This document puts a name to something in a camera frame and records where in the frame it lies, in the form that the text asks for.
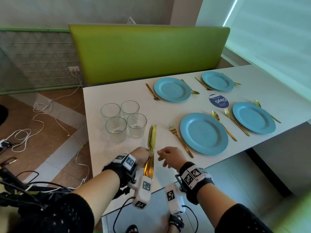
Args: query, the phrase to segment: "black sleeve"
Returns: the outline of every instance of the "black sleeve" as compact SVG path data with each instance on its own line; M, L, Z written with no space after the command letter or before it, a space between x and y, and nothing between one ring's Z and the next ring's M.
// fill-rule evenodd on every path
M243 204L236 204L223 214L215 229L215 233L222 232L272 233L270 228Z
M88 203L77 194L66 194L44 211L21 217L11 233L92 233L94 215Z

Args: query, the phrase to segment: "blue plate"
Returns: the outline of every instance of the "blue plate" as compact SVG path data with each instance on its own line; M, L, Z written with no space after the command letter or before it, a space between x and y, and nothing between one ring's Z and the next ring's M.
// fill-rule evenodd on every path
M220 154L229 142L227 132L220 122L202 113L185 116L180 123L180 133L192 149L202 154Z
M155 82L154 90L159 97L171 102L183 102L191 96L190 87L176 78L160 78Z
M208 71L202 74L203 81L212 88L229 92L234 88L234 82L222 73Z
M271 134L276 129L271 115L257 105L248 102L238 102L234 104L232 111L235 118L244 127L254 132Z

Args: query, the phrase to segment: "bundle of gold knives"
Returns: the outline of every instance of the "bundle of gold knives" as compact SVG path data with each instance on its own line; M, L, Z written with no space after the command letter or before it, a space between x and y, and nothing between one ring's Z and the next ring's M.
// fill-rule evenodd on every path
M144 171L144 176L149 177L151 180L153 179L155 146L156 146L156 125L152 125L149 130L148 148L149 152L153 153L153 156L148 159Z

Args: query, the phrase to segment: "white table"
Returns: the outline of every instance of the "white table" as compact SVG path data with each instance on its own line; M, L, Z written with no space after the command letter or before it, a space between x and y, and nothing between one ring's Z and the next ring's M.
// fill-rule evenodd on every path
M242 86L235 86L231 92L218 92L228 99L231 115L232 106L239 101L253 102L258 100L263 109L267 110L282 123L276 123L276 130L270 135L261 135L248 131L250 137L246 136L229 118L225 116L224 109L215 107L208 100L213 94L207 91L196 81L195 76L201 78L203 72L179 74L172 77L184 79L193 89L200 92L200 95L191 95L189 100L183 103L171 103L168 101L155 101L146 87L148 83L153 87L159 78L143 79L131 82L115 83L83 89L86 109L86 120L90 142L90 152L93 176L99 174L103 166L121 153L129 153L138 146L147 147L148 131L151 125L157 125L156 150L166 146L176 146L185 152L185 156L203 168L207 168L217 162L229 158L248 148L253 147L271 137L274 137L290 128L293 128L311 118L311 103L302 98L294 91L284 86L281 82L253 65L240 66L226 69L214 70L230 77L233 81L239 82ZM107 103L121 105L126 100L137 101L140 105L139 112L147 117L147 126L144 137L140 139L126 138L120 144L113 144L107 138L104 128L104 120L100 114L100 108ZM169 131L169 122L172 121L179 132L179 125L183 117L189 113L200 112L211 115L212 110L219 114L220 121L237 138L238 142L229 137L227 149L216 156L200 154L189 146L194 159L191 159L176 136ZM173 169L163 168L163 161L157 160L155 153L154 177L152 192L164 188L166 185L176 182ZM123 195L113 200L104 214L120 208L124 201L133 195Z

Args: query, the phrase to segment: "electrical socket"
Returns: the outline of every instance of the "electrical socket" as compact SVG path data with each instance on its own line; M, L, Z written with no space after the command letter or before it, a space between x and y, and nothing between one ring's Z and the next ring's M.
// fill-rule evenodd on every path
M76 72L76 71L80 71L79 66L72 66L72 67L68 67L70 72Z

